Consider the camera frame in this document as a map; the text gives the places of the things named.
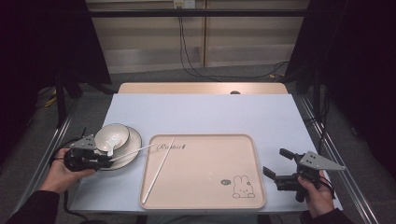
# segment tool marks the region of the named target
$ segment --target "white plate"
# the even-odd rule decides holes
[[[125,145],[125,154],[135,151],[139,148],[142,147],[142,137],[140,134],[133,128],[127,127],[129,130],[129,141]],[[96,153],[103,154],[103,152],[96,150]],[[121,158],[119,160],[114,161],[113,165],[110,168],[101,168],[101,170],[106,170],[106,171],[111,171],[111,170],[117,170],[120,169],[121,167],[127,165],[129,162],[133,161],[134,158],[136,158],[137,154],[139,151],[136,153],[133,153],[131,155],[128,155],[124,158]]]

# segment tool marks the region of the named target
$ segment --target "black sleeve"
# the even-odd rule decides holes
[[[312,218],[309,211],[304,211],[301,214],[300,220],[303,224],[333,224],[333,223],[343,223],[343,224],[353,224],[353,222],[344,215],[338,208],[332,210],[324,215]]]
[[[52,224],[58,213],[60,195],[51,191],[38,190],[6,222],[7,224]]]

